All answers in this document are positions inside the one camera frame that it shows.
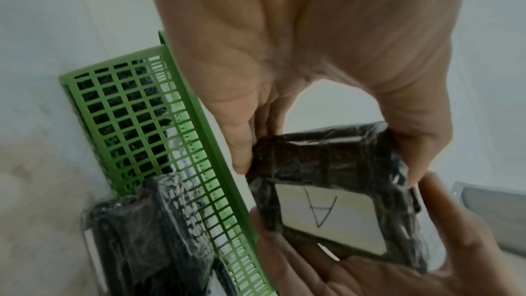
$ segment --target wrapped package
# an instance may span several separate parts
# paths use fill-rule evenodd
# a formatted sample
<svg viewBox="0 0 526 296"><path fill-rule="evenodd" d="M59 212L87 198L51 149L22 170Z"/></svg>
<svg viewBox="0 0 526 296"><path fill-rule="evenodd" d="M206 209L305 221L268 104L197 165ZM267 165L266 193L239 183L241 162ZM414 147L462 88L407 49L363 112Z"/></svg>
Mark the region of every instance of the wrapped package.
<svg viewBox="0 0 526 296"><path fill-rule="evenodd" d="M188 187L179 174L156 176L84 215L101 295L236 295Z"/></svg>
<svg viewBox="0 0 526 296"><path fill-rule="evenodd" d="M266 228L427 271L427 247L407 166L385 122L264 138L247 181Z"/></svg>

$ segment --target green basket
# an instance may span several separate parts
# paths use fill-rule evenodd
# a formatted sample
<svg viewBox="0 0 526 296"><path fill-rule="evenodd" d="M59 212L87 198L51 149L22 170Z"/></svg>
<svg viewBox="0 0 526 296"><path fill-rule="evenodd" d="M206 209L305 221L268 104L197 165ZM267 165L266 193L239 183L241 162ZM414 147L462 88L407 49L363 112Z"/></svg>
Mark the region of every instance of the green basket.
<svg viewBox="0 0 526 296"><path fill-rule="evenodd" d="M205 204L202 215L217 221L206 229L239 295L270 295L248 210L199 100L159 37L157 47L65 74L60 83L112 189L124 196L150 176L184 175Z"/></svg>

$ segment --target hand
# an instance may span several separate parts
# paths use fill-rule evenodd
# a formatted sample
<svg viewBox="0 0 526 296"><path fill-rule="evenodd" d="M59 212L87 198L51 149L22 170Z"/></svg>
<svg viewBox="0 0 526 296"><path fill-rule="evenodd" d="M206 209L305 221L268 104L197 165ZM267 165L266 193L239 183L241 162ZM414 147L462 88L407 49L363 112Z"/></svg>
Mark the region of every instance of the hand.
<svg viewBox="0 0 526 296"><path fill-rule="evenodd" d="M298 94L320 78L377 99L411 184L451 140L445 76L461 0L156 3L178 65L216 118L238 173L250 167L255 140L280 134Z"/></svg>
<svg viewBox="0 0 526 296"><path fill-rule="evenodd" d="M440 270L419 275L358 257L335 261L318 246L293 248L281 235L266 232L253 210L258 257L267 277L281 296L522 295L488 227L452 200L435 175L427 174L419 188L448 252Z"/></svg>

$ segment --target plastic-wrapped package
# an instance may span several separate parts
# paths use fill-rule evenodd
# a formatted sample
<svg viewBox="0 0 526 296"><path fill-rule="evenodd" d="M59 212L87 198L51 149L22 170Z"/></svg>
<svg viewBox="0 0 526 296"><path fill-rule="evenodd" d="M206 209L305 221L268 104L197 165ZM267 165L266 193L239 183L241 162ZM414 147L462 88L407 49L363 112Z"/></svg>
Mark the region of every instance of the plastic-wrapped package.
<svg viewBox="0 0 526 296"><path fill-rule="evenodd" d="M386 123L260 140L247 181L268 230L427 271L420 205Z"/></svg>
<svg viewBox="0 0 526 296"><path fill-rule="evenodd" d="M179 174L165 174L84 215L101 295L236 295L188 193Z"/></svg>

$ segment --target black plastic wrap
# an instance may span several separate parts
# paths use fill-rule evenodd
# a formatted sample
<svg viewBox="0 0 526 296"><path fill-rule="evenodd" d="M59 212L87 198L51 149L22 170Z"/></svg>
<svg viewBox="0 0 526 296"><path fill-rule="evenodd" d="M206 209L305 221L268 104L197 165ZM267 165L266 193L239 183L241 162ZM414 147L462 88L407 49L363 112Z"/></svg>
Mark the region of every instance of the black plastic wrap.
<svg viewBox="0 0 526 296"><path fill-rule="evenodd" d="M148 179L137 193L94 206L84 238L101 295L235 296L179 174Z"/></svg>
<svg viewBox="0 0 526 296"><path fill-rule="evenodd" d="M323 128L262 139L254 147L247 181L268 230L296 241L319 243L339 254L427 271L427 247L416 219L420 205L415 190L406 187L407 167L386 123ZM351 201L344 201L347 196L356 196L352 197L354 204L364 207L360 208L364 212L371 202L372 218L365 213L348 218L342 215L341 212L357 211L349 208ZM315 202L322 201L321 197L328 204L318 207L321 205ZM337 209L340 215L335 216ZM288 225L284 225L282 211L296 214L294 219L286 217ZM312 227L306 229L307 223L312 223ZM352 223L360 230L369 227L365 224L373 225L372 231L337 230ZM358 239L375 234L375 228L380 235L375 251L342 241L343 232Z"/></svg>

